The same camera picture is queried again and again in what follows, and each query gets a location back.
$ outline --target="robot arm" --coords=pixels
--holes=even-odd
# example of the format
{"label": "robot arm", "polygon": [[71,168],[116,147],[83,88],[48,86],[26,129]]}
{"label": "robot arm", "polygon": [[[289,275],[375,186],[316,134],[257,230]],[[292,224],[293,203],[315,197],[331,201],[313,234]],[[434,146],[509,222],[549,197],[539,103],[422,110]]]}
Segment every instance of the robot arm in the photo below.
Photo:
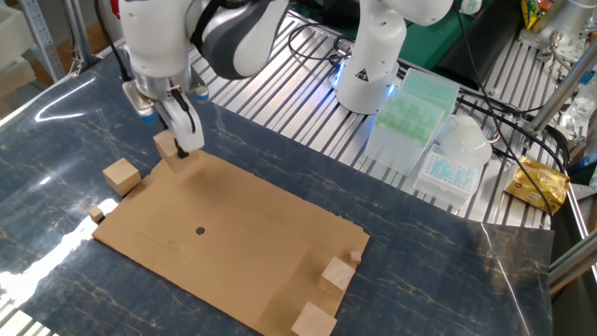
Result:
{"label": "robot arm", "polygon": [[407,36],[404,20],[431,25],[440,21],[451,5],[452,0],[361,0],[353,54],[338,74],[340,104],[359,114],[377,113],[396,79],[396,61]]}
{"label": "robot arm", "polygon": [[190,152],[204,140],[184,93],[206,98],[189,64],[190,43],[219,76],[250,77],[270,56],[288,0],[120,0],[119,8],[135,77],[124,91],[142,117],[157,109],[177,145]]}

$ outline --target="table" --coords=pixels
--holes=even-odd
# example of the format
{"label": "table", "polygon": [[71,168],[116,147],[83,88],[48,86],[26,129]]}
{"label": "table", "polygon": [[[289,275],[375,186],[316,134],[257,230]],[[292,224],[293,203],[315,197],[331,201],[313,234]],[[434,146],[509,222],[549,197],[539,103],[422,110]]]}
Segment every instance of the table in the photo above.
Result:
{"label": "table", "polygon": [[[207,152],[371,235],[336,335],[551,333],[553,232],[454,217],[225,108],[194,104]],[[159,131],[129,106],[113,56],[0,129],[0,283],[62,336],[253,333],[90,238],[87,212],[118,201],[101,171],[124,157],[148,174]]]}

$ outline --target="wooden block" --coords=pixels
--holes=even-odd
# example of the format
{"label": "wooden block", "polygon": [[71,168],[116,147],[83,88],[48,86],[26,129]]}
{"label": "wooden block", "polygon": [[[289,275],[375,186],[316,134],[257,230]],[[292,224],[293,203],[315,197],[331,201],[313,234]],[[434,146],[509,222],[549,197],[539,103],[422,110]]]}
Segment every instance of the wooden block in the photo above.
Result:
{"label": "wooden block", "polygon": [[123,197],[141,182],[139,171],[126,159],[105,168],[104,176],[108,186]]}
{"label": "wooden block", "polygon": [[291,330],[297,336],[329,336],[336,322],[334,316],[307,302]]}
{"label": "wooden block", "polygon": [[166,130],[153,137],[153,141],[158,148],[161,158],[168,163],[170,169],[175,173],[187,167],[194,159],[199,158],[198,151],[188,153],[188,156],[184,159],[178,157],[178,148],[174,143],[174,133],[170,130]]}
{"label": "wooden block", "polygon": [[100,220],[104,218],[104,213],[102,212],[102,209],[94,206],[93,209],[90,210],[90,217],[94,222],[99,223]]}
{"label": "wooden block", "polygon": [[317,286],[334,299],[340,299],[353,279],[354,268],[334,257],[319,278]]}
{"label": "wooden block", "polygon": [[362,256],[362,253],[359,251],[351,252],[350,260],[351,260],[351,266],[353,266],[353,268],[355,268],[356,266],[361,264],[361,256]]}

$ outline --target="plastic container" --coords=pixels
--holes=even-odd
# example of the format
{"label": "plastic container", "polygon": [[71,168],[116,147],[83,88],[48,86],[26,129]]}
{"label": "plastic container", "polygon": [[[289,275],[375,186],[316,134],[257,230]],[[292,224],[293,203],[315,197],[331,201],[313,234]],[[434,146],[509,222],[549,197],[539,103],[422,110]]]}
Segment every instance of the plastic container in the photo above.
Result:
{"label": "plastic container", "polygon": [[477,191],[481,168],[455,160],[452,154],[433,145],[423,161],[414,189],[460,209]]}
{"label": "plastic container", "polygon": [[0,6],[0,71],[13,64],[34,43],[25,15],[17,9]]}
{"label": "plastic container", "polygon": [[586,125],[597,107],[597,77],[585,85],[566,111],[577,126]]}

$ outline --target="black cable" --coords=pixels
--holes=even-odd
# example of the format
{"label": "black cable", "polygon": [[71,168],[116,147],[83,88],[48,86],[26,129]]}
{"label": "black cable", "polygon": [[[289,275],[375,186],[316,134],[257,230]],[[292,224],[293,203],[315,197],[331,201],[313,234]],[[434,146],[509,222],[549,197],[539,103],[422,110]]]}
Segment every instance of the black cable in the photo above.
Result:
{"label": "black cable", "polygon": [[550,217],[551,221],[553,222],[553,212],[551,210],[551,205],[549,205],[548,198],[545,196],[543,191],[541,191],[541,188],[539,188],[539,186],[536,184],[536,182],[531,178],[531,176],[529,175],[529,172],[527,172],[526,169],[522,166],[521,161],[516,157],[516,153],[514,153],[514,150],[512,150],[512,147],[506,141],[506,138],[504,137],[504,134],[502,133],[502,130],[500,128],[500,123],[497,120],[495,111],[493,110],[492,101],[491,101],[489,95],[487,94],[487,92],[485,91],[485,87],[483,86],[483,83],[479,79],[479,71],[477,70],[477,66],[475,65],[475,59],[473,57],[473,52],[470,48],[470,44],[468,43],[468,37],[466,36],[466,29],[465,29],[465,26],[463,25],[463,20],[460,17],[458,5],[456,4],[456,1],[454,1],[452,4],[453,4],[454,10],[456,11],[456,18],[458,18],[458,24],[460,25],[460,30],[463,34],[463,39],[465,41],[466,50],[468,51],[468,58],[470,59],[471,66],[473,67],[473,73],[475,74],[475,80],[477,81],[477,84],[479,85],[479,88],[480,88],[481,92],[483,93],[484,99],[487,102],[487,105],[488,105],[491,115],[493,117],[493,122],[495,123],[495,128],[496,128],[497,132],[500,134],[500,138],[502,139],[502,142],[504,142],[504,145],[506,145],[507,152],[513,157],[514,161],[521,168],[521,171],[526,175],[526,177],[529,179],[529,181],[531,181],[531,183],[533,184],[533,187],[535,187],[537,192],[539,192],[539,195],[543,199],[543,202],[545,202],[545,205],[548,209],[549,217]]}
{"label": "black cable", "polygon": [[116,47],[114,46],[114,42],[112,42],[112,38],[110,37],[110,34],[108,33],[107,29],[105,29],[104,18],[102,17],[102,11],[100,10],[100,1],[94,0],[93,5],[95,6],[95,15],[97,16],[97,21],[100,23],[100,28],[102,28],[102,34],[104,34],[105,41],[108,43],[108,45],[112,49],[112,52],[114,53],[114,56],[116,56],[116,60],[118,61],[122,81],[127,82],[127,81],[132,80],[131,77],[129,76],[129,73],[127,72],[127,68],[124,66],[124,62],[120,58],[120,55],[118,54],[118,51],[116,50]]}
{"label": "black cable", "polygon": [[493,154],[495,154],[499,157],[514,160],[513,156],[511,156],[510,154],[507,154],[505,151],[503,151],[502,149],[500,149],[498,147],[492,146],[492,151],[493,151]]}
{"label": "black cable", "polygon": [[305,30],[305,28],[308,27],[314,27],[314,26],[321,26],[323,24],[321,23],[307,23],[307,24],[303,24],[300,27],[295,28],[292,32],[290,32],[290,34],[288,35],[288,48],[290,49],[290,52],[292,52],[294,55],[309,59],[309,60],[316,60],[316,61],[335,61],[335,60],[341,60],[343,59],[345,56],[341,56],[341,55],[330,55],[327,57],[313,57],[313,56],[309,56],[309,55],[305,55],[302,54],[300,52],[298,52],[296,49],[294,49],[294,47],[292,47],[292,40],[297,37],[298,34],[300,34],[303,30]]}

